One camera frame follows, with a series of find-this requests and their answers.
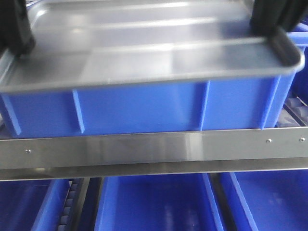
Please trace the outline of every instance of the metal shelf frame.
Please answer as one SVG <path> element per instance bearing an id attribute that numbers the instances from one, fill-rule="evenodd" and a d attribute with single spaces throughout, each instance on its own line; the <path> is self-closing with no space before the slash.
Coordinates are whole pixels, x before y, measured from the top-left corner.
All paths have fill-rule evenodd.
<path id="1" fill-rule="evenodd" d="M 0 140 L 0 180 L 308 168 L 308 127 Z"/>

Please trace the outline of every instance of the blue plastic bin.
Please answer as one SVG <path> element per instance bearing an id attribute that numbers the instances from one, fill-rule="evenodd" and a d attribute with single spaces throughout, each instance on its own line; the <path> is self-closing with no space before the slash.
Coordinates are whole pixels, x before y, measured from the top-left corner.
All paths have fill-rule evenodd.
<path id="1" fill-rule="evenodd" d="M 267 128 L 294 75 L 0 95 L 13 137 Z"/>
<path id="2" fill-rule="evenodd" d="M 95 231 L 224 231 L 207 174 L 108 177 Z"/>
<path id="3" fill-rule="evenodd" d="M 308 230 L 308 171 L 223 173 L 238 231 Z"/>
<path id="4" fill-rule="evenodd" d="M 295 75 L 293 84 L 291 86 L 292 92 L 308 103 L 308 18 L 305 18 L 300 23 L 293 33 L 289 33 L 289 37 L 293 39 L 305 54 L 305 67 L 303 70 Z"/>
<path id="5" fill-rule="evenodd" d="M 68 180 L 1 182 L 0 230 L 55 231 L 68 189 Z"/>

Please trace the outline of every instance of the metal tray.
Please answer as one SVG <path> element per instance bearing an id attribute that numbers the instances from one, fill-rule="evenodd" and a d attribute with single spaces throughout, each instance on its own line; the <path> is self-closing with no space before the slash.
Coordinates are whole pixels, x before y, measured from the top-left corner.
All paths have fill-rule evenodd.
<path id="1" fill-rule="evenodd" d="M 282 30 L 270 38 L 251 32 L 249 5 L 43 0 L 28 12 L 37 45 L 19 58 L 5 52 L 0 91 L 270 77 L 300 69 L 303 55 Z"/>

